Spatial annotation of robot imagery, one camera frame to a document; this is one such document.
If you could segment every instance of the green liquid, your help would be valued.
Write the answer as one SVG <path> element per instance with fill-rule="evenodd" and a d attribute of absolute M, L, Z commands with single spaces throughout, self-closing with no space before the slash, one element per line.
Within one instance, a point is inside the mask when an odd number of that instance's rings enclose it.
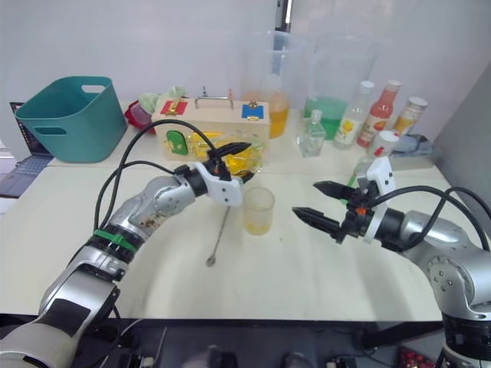
<path fill-rule="evenodd" d="M 333 140 L 347 105 L 335 97 L 318 97 L 315 100 L 309 98 L 305 103 L 304 117 L 310 117 L 315 109 L 322 111 L 321 125 L 326 132 L 325 139 Z"/>

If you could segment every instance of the green band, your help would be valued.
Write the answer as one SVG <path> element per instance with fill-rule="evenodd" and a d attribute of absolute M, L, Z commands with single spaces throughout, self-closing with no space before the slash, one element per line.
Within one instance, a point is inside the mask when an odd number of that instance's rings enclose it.
<path fill-rule="evenodd" d="M 99 238 L 107 239 L 114 244 L 118 244 L 120 247 L 125 248 L 128 251 L 133 252 L 134 254 L 138 252 L 138 249 L 132 246 L 129 241 L 126 240 L 121 234 L 115 235 L 98 229 L 94 232 L 94 235 L 98 236 Z"/>

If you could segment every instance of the dark floor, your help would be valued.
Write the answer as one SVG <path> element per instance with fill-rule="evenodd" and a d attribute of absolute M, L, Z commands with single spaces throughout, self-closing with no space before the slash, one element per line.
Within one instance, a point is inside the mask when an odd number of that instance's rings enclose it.
<path fill-rule="evenodd" d="M 210 345 L 216 345 L 221 351 L 234 352 L 239 367 L 279 368 L 282 357 L 289 352 L 299 352 L 310 359 L 313 367 L 325 367 L 327 359 L 338 356 L 357 357 L 359 367 L 381 367 L 364 357 L 361 350 L 354 347 L 356 338 L 353 331 L 366 327 L 363 324 L 331 324 L 329 327 L 168 327 L 160 357 L 155 366 L 159 368 L 179 368 L 190 357 L 203 352 Z M 164 327 L 156 327 L 144 321 L 133 330 L 133 352 L 154 357 Z M 414 349 L 434 360 L 440 352 L 443 336 L 439 333 L 423 341 L 410 343 Z M 85 368 L 95 357 L 104 355 L 110 344 L 85 341 L 81 344 L 81 355 L 73 368 Z M 117 348 L 104 368 L 120 368 L 121 355 L 129 349 Z M 397 347 L 378 349 L 373 358 L 389 366 L 396 366 Z"/>

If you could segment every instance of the metal handle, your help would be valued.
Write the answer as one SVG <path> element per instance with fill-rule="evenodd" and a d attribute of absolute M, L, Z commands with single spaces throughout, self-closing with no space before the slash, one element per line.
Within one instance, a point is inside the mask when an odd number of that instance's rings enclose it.
<path fill-rule="evenodd" d="M 230 102 L 230 110 L 233 110 L 233 100 L 230 97 L 208 97 L 208 96 L 203 96 L 203 97 L 197 97 L 194 99 L 194 106 L 196 109 L 199 109 L 198 106 L 198 101 L 199 100 L 223 100 L 223 101 L 229 101 Z"/>

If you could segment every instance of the metal spoon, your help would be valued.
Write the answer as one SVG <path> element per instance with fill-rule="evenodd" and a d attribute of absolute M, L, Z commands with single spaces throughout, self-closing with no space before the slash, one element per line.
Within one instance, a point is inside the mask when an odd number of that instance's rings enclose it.
<path fill-rule="evenodd" d="M 227 207 L 225 211 L 225 216 L 223 216 L 222 227 L 220 228 L 220 232 L 218 233 L 218 239 L 216 239 L 215 248 L 213 249 L 212 254 L 206 260 L 206 266 L 212 267 L 216 262 L 216 250 L 218 249 L 218 244 L 220 243 L 220 239 L 222 238 L 223 228 L 225 227 L 225 222 L 227 220 L 227 216 L 229 215 L 230 206 Z"/>

